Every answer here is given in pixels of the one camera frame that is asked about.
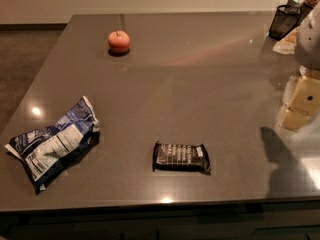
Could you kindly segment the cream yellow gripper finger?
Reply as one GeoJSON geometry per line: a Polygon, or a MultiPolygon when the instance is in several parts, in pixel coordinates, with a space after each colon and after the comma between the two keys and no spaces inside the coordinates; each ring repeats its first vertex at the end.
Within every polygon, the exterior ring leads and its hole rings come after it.
{"type": "Polygon", "coordinates": [[[316,71],[291,76],[283,94],[278,124],[287,130],[298,131],[320,109],[320,76],[316,71]]]}

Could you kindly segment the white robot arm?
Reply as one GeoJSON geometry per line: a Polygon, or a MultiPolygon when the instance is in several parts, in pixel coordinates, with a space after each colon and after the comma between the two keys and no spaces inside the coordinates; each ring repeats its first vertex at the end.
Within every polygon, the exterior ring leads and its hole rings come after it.
{"type": "Polygon", "coordinates": [[[320,4],[298,28],[295,59],[305,72],[287,82],[278,117],[290,131],[298,131],[320,109],[320,4]]]}

